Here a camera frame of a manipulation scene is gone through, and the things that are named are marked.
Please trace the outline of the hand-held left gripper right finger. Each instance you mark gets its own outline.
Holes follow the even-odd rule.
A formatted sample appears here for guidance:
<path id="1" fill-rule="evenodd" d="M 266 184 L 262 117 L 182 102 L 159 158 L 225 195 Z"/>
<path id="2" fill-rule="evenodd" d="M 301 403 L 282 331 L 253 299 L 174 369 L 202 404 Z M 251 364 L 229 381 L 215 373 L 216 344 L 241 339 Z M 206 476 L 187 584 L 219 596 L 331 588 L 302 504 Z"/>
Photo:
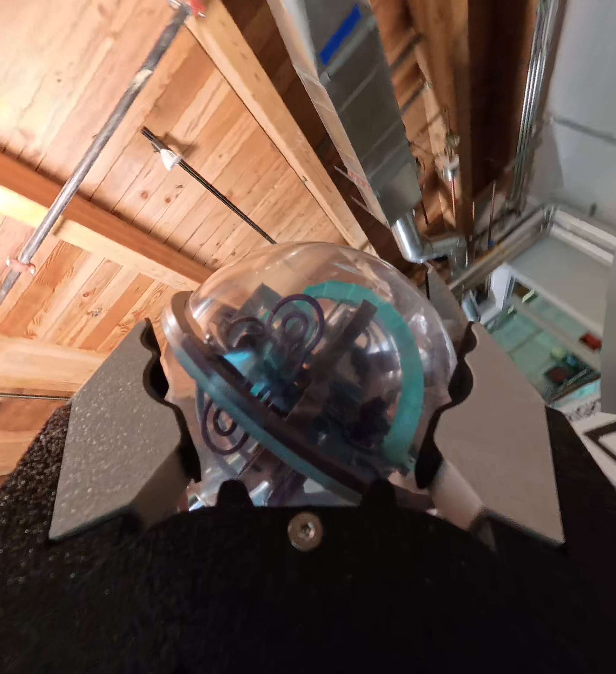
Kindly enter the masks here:
<path id="1" fill-rule="evenodd" d="M 448 396 L 415 465 L 438 514 L 464 530 L 494 519 L 563 544 L 546 405 L 479 323 L 466 327 Z"/>

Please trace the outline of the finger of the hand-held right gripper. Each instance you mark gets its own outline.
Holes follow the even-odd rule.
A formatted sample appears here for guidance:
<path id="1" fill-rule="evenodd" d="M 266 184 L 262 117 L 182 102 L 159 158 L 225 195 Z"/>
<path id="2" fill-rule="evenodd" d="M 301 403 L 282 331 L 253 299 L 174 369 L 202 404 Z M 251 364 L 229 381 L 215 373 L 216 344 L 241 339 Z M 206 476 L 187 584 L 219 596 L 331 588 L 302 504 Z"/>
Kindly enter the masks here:
<path id="1" fill-rule="evenodd" d="M 433 267 L 427 268 L 425 287 L 426 295 L 437 311 L 451 342 L 462 342 L 470 321 L 447 284 Z"/>

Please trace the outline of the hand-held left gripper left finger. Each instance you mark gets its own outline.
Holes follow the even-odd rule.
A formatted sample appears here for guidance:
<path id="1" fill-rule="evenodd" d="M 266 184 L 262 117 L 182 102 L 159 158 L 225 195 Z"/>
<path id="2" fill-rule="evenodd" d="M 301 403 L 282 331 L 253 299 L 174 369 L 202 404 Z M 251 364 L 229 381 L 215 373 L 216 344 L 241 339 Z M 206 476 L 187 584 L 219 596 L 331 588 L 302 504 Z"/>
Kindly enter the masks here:
<path id="1" fill-rule="evenodd" d="M 150 528 L 186 502 L 200 464 L 160 356 L 144 319 L 72 397 L 51 541 L 119 516 Z"/>

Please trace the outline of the clear plastic maze ball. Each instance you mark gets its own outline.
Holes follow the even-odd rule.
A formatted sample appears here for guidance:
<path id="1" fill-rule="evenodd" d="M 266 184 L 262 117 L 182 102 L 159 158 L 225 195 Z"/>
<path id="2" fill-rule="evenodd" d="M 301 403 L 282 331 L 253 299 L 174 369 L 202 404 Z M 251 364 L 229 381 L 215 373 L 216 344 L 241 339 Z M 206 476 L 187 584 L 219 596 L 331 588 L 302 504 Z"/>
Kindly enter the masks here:
<path id="1" fill-rule="evenodd" d="M 426 291 L 330 243 L 262 248 L 161 315 L 168 398 L 200 465 L 188 500 L 240 481 L 256 506 L 350 506 L 379 479 L 430 510 L 415 467 L 456 353 Z"/>

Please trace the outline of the black ceiling light track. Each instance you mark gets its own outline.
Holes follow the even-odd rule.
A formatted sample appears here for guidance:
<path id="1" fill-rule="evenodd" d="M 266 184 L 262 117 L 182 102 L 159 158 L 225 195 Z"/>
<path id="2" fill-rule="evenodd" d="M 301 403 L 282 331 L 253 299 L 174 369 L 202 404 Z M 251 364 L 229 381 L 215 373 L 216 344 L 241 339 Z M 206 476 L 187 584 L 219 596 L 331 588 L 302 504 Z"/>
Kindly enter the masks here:
<path id="1" fill-rule="evenodd" d="M 158 150 L 161 147 L 168 147 L 167 144 L 159 139 L 150 129 L 143 126 L 141 128 L 142 136 L 148 140 L 151 144 L 153 151 L 158 154 Z M 214 196 L 219 202 L 221 202 L 225 207 L 227 207 L 232 213 L 234 213 L 239 219 L 241 219 L 245 224 L 253 229 L 254 232 L 261 235 L 264 240 L 266 240 L 271 245 L 276 245 L 277 241 L 274 240 L 268 233 L 266 233 L 260 226 L 258 226 L 251 218 L 249 218 L 245 213 L 240 210 L 230 199 L 228 199 L 220 190 L 214 187 L 210 181 L 206 180 L 200 173 L 198 173 L 190 164 L 188 164 L 184 159 L 177 166 L 187 173 L 191 178 L 197 181 L 209 194 Z"/>

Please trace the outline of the rectangular metal duct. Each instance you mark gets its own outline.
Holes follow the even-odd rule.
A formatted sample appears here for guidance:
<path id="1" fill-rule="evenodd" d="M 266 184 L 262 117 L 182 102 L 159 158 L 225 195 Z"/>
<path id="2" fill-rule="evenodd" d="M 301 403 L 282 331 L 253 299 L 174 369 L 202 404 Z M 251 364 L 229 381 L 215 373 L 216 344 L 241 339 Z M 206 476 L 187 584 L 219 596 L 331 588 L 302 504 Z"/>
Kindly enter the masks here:
<path id="1" fill-rule="evenodd" d="M 421 188 L 391 70 L 368 1 L 269 1 L 298 77 L 359 190 L 363 207 L 412 263 L 464 263 L 460 234 L 415 224 Z"/>

